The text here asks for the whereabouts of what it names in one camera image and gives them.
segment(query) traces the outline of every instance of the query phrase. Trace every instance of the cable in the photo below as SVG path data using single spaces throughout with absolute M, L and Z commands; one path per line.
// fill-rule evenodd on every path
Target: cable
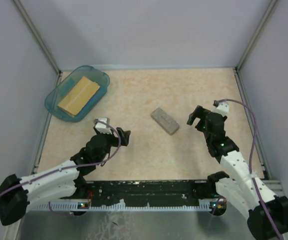
M 90 203 L 93 201 L 93 197 L 94 197 L 94 194 L 93 194 L 93 191 L 88 191 L 89 192 L 89 195 L 87 197 L 87 202 L 88 202 L 88 207 L 90 207 Z
M 49 175 L 51 175 L 51 174 L 54 174 L 55 172 L 58 172 L 58 171 L 61 172 L 61 171 L 63 171 L 63 170 L 71 169 L 71 168 L 72 168 L 72 169 L 74 169 L 74 168 L 76 169 L 76 168 L 80 168 L 80 167 L 83 168 L 83 167 L 96 166 L 96 165 L 104 164 L 104 163 L 106 163 L 107 161 L 111 160 L 111 159 L 116 155 L 116 153 L 118 152 L 118 150 L 119 150 L 120 147 L 121 147 L 121 143 L 122 143 L 121 137 L 120 137 L 118 131 L 117 131 L 115 128 L 113 128 L 111 125 L 109 125 L 109 124 L 107 124 L 107 123 L 105 123 L 105 122 L 103 122 L 103 121 L 99 121 L 99 120 L 97 120 L 97 119 L 95 120 L 95 122 L 100 123 L 100 124 L 104 124 L 105 126 L 107 126 L 108 128 L 110 128 L 114 133 L 116 133 L 116 135 L 117 135 L 117 137 L 118 137 L 118 146 L 117 146 L 115 152 L 113 152 L 113 154 L 112 154 L 111 156 L 109 156 L 106 160 L 101 161 L 101 162 L 80 164 L 80 165 L 75 165 L 75 166 L 66 166 L 66 167 L 62 167 L 62 168 L 55 169 L 55 170 L 53 170 L 53 171 L 47 172 L 47 173 L 45 173 L 45 174 L 43 174 L 43 175 L 41 175 L 41 176 L 38 176 L 38 177 L 36 177 L 36 178 L 34 178 L 34 179 L 31 179 L 30 181 L 25 181 L 25 182 L 19 183 L 19 184 L 17 184 L 17 185 L 14 185 L 14 186 L 6 189 L 5 191 L 3 191 L 3 192 L 0 193 L 0 198 L 1 198 L 2 196 L 4 196 L 5 194 L 9 193 L 10 191 L 16 189 L 16 188 L 19 188 L 19 187 L 24 186 L 24 185 L 27 185 L 27 184 L 31 184 L 32 182 L 35 182 L 35 181 L 40 180 L 40 179 L 42 179 L 42 178 L 44 178 L 44 177 L 47 177 L 47 176 L 49 176 Z
M 244 106 L 244 107 L 248 110 L 248 112 L 252 115 L 252 117 L 253 117 L 253 119 L 254 119 L 254 136 L 253 136 L 252 147 L 251 147 L 250 154 L 249 154 L 249 172 L 250 172 L 250 174 L 252 174 L 252 173 L 253 173 L 252 158 L 253 158 L 253 153 L 254 153 L 255 143 L 256 143 L 256 138 L 257 138 L 257 131 L 258 131 L 258 129 L 257 129 L 257 121 L 256 121 L 256 118 L 255 118 L 255 114 L 254 114 L 254 112 L 250 109 L 249 106 L 247 106 L 246 104 L 244 104 L 244 103 L 241 102 L 241 101 L 237 101 L 237 100 L 234 100 L 234 99 L 221 99 L 221 100 L 219 100 L 218 102 L 219 102 L 219 103 L 221 103 L 221 102 L 234 102 L 234 103 L 240 104 L 240 105 Z M 259 198 L 259 202 L 260 202 L 260 204 L 262 205 L 263 210 L 264 210 L 264 212 L 265 212 L 265 214 L 266 214 L 269 222 L 271 223 L 271 225 L 272 225 L 272 227 L 273 227 L 276 235 L 278 236 L 278 238 L 279 238 L 280 240 L 284 240 L 283 235 L 279 232 L 279 230 L 278 230 L 276 224 L 274 223 L 274 220 L 273 220 L 272 216 L 270 215 L 269 210 L 268 210 L 268 208 L 267 208 L 267 206 L 266 206 L 266 204 L 265 204 L 265 202 L 264 202 L 264 200 L 263 200 L 263 198 L 262 198 L 262 195 L 260 194 L 260 191 L 259 191 L 259 188 L 258 188 L 258 185 L 257 185 L 257 183 L 256 183 L 255 178 L 252 177 L 252 180 L 253 180 L 253 183 L 254 183 L 254 186 L 255 186 L 255 189 L 256 189 L 256 193 L 257 193 L 258 198 Z
M 61 214 L 61 213 L 58 213 L 58 212 L 55 212 L 53 209 L 52 209 L 52 206 L 50 205 L 50 201 L 48 202 L 48 209 L 55 215 L 59 216 L 59 217 L 62 217 L 62 218 L 70 218 L 70 217 L 74 217 L 74 215 L 70 212 L 70 214 Z

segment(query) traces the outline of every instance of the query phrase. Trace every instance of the white arm segment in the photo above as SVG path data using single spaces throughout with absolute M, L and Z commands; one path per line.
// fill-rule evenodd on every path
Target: white arm segment
M 228 102 L 226 102 L 226 101 L 220 102 L 218 107 L 216 107 L 212 112 L 220 114 L 223 117 L 226 116 L 229 112 Z
M 107 117 L 100 117 L 98 120 L 101 121 L 101 122 L 103 122 L 103 123 L 109 124 L 109 118 L 107 118 Z M 95 124 L 95 128 L 96 128 L 101 134 L 112 134 L 112 130 L 111 130 L 107 125 L 104 125 L 104 124 L 102 124 L 102 123 L 97 122 L 97 123 Z
M 225 197 L 245 219 L 248 219 L 249 202 L 244 199 L 243 192 L 234 180 L 231 178 L 220 179 L 216 183 L 216 191 L 219 195 Z
M 252 178 L 255 178 L 259 191 L 264 202 L 269 202 L 275 199 L 275 193 L 271 191 L 255 174 L 249 173 L 249 166 L 246 163 L 243 155 L 239 151 L 231 151 L 227 156 L 222 156 L 220 164 L 224 166 L 236 180 L 240 187 L 244 199 L 248 201 L 250 209 L 254 209 L 259 205 L 259 198 L 253 183 Z
M 24 176 L 21 178 L 20 183 L 27 181 L 29 182 L 33 178 L 44 175 L 45 173 L 51 172 L 55 169 L 61 169 L 63 167 L 75 165 L 75 162 L 67 160 L 61 165 L 41 173 Z M 28 191 L 27 201 L 29 201 L 29 205 L 27 205 L 26 212 L 40 203 L 46 203 L 61 197 L 68 197 L 73 195 L 73 193 L 76 191 L 74 180 L 78 177 L 78 175 L 79 171 L 76 168 L 70 168 L 50 174 L 37 181 L 22 186 L 24 190 Z

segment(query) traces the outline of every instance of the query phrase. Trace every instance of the metal frame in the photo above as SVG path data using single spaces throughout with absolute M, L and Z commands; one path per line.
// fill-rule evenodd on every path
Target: metal frame
M 244 54 L 242 55 L 241 59 L 238 62 L 238 65 L 236 67 L 236 71 L 239 73 L 239 71 L 241 70 L 241 68 L 243 67 L 243 65 L 245 64 L 247 58 L 249 57 L 250 53 L 252 52 L 252 50 L 254 49 L 258 39 L 260 38 L 265 26 L 267 25 L 267 22 L 269 21 L 269 19 L 271 18 L 271 16 L 273 15 L 273 13 L 276 10 L 277 4 L 278 4 L 279 0 L 271 0 L 266 11 L 265 14 L 263 16 L 263 18 L 261 19 L 259 25 L 257 26 L 254 35 L 252 36 Z
M 35 39 L 36 43 L 40 47 L 41 51 L 43 52 L 44 56 L 46 57 L 49 64 L 53 67 L 54 71 L 59 74 L 60 70 L 58 68 L 58 65 L 49 50 L 49 48 L 46 45 L 45 40 L 42 38 L 41 34 L 37 30 L 36 26 L 32 22 L 31 18 L 27 14 L 27 11 L 25 10 L 24 6 L 22 5 L 20 0 L 11 0 L 14 3 L 15 8 L 17 9 L 19 15 L 23 18 L 24 22 L 26 23 L 28 30 L 32 34 L 33 38 Z
M 45 40 L 42 38 L 42 36 L 40 35 L 39 31 L 37 30 L 37 28 L 35 27 L 35 25 L 33 24 L 31 18 L 29 17 L 28 13 L 26 12 L 25 8 L 23 7 L 22 3 L 20 0 L 11 0 L 14 3 L 14 6 L 16 7 L 16 9 L 18 10 L 19 14 L 22 16 L 24 22 L 26 23 L 28 30 L 31 32 L 32 36 L 34 37 L 36 43 L 39 45 L 41 51 L 43 52 L 43 54 L 45 55 L 47 61 L 49 62 L 49 64 L 53 67 L 54 71 L 56 73 L 58 73 L 58 79 L 56 82 L 56 85 L 60 83 L 61 81 L 61 70 L 59 69 L 53 55 L 51 54 L 50 49 L 47 47 L 47 44 L 45 42 Z M 263 16 L 263 18 L 261 19 L 256 31 L 254 32 L 254 35 L 252 36 L 244 54 L 242 55 L 238 65 L 236 66 L 236 68 L 234 69 L 234 75 L 236 78 L 236 82 L 241 94 L 241 98 L 242 101 L 244 103 L 246 103 L 247 105 L 251 105 L 242 81 L 242 78 L 240 76 L 240 70 L 242 69 L 242 67 L 244 66 L 245 62 L 247 61 L 249 55 L 251 54 L 253 48 L 255 47 L 258 39 L 260 38 L 268 20 L 271 18 L 272 14 L 274 13 L 277 4 L 278 4 L 279 0 L 271 0 L 270 4 L 268 6 L 268 8 L 266 9 L 266 12 Z M 252 117 L 250 116 L 250 114 L 246 111 L 246 116 L 251 128 L 251 132 L 254 133 L 254 122 Z M 42 153 L 42 149 L 45 143 L 45 139 L 46 139 L 46 135 L 47 135 L 47 131 L 48 131 L 48 127 L 49 127 L 49 123 L 50 123 L 50 119 L 51 119 L 51 115 L 48 113 L 40 138 L 39 138 L 39 144 L 38 147 L 35 151 L 35 160 L 34 160 L 34 165 L 32 168 L 32 173 L 36 172 L 38 169 L 38 164 L 40 161 L 40 157 L 41 157 L 41 153 Z M 259 155 L 259 159 L 260 162 L 262 164 L 263 167 L 263 172 L 265 174 L 265 183 L 267 184 L 271 184 L 273 190 L 280 196 L 283 196 L 283 190 L 282 190 L 282 186 L 280 184 L 280 182 L 278 180 L 268 180 L 271 176 L 271 172 L 268 166 L 268 163 L 266 161 L 266 155 L 264 152 L 264 148 L 262 145 L 262 141 L 260 138 L 260 135 L 258 134 L 258 139 L 256 142 L 256 148 L 258 151 L 258 155 Z M 98 211 L 99 209 L 90 209 L 90 211 Z M 9 225 L 6 227 L 5 232 L 4 232 L 4 240 L 15 240 L 17 233 L 18 233 L 18 229 L 19 229 L 19 225 L 20 225 L 20 220 L 12 225 Z M 288 233 L 285 235 L 285 239 L 288 240 Z

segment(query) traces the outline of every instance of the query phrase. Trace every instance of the yellow sponge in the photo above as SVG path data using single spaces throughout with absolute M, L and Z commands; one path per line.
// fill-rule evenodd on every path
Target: yellow sponge
M 100 86 L 97 83 L 83 76 L 57 106 L 74 117 L 82 110 L 99 88 Z

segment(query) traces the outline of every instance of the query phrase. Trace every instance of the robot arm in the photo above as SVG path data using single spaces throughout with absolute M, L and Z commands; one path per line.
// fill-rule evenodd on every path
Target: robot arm
M 16 222 L 41 203 L 83 194 L 86 184 L 83 176 L 96 169 L 96 165 L 110 154 L 112 146 L 128 145 L 131 132 L 123 131 L 119 127 L 116 130 L 120 138 L 115 137 L 108 124 L 108 118 L 99 118 L 94 126 L 96 135 L 77 154 L 61 165 L 21 178 L 14 174 L 8 176 L 0 185 L 2 225 Z
M 196 118 L 200 119 L 195 128 L 204 134 L 210 155 L 234 178 L 232 180 L 224 172 L 209 176 L 208 182 L 213 185 L 212 190 L 225 197 L 245 217 L 255 239 L 267 240 L 276 236 L 260 204 L 257 191 L 279 232 L 288 232 L 288 198 L 277 196 L 255 173 L 250 173 L 249 165 L 239 152 L 238 146 L 226 136 L 224 130 L 224 122 L 229 112 L 228 103 L 215 101 L 214 106 L 216 108 L 213 111 L 197 106 L 187 121 L 188 125 L 192 125 Z

